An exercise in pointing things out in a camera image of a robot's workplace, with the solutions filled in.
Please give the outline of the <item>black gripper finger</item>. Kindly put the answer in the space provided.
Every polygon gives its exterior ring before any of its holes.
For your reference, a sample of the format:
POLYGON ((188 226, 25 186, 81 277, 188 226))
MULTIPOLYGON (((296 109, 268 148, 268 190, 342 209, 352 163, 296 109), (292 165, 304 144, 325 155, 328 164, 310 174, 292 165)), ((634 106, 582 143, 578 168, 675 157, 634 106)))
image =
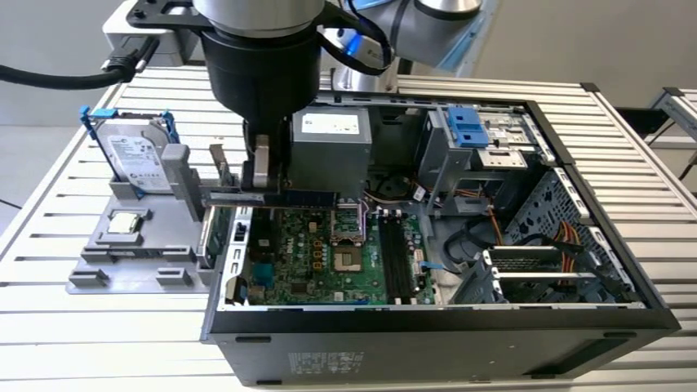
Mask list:
POLYGON ((270 144, 268 135, 254 137, 254 147, 252 157, 242 165, 244 190, 252 192, 265 192, 272 188, 270 175, 270 144))
POLYGON ((274 192, 281 192, 288 182, 290 146, 292 120, 290 117, 284 117, 270 135, 272 185, 274 192))

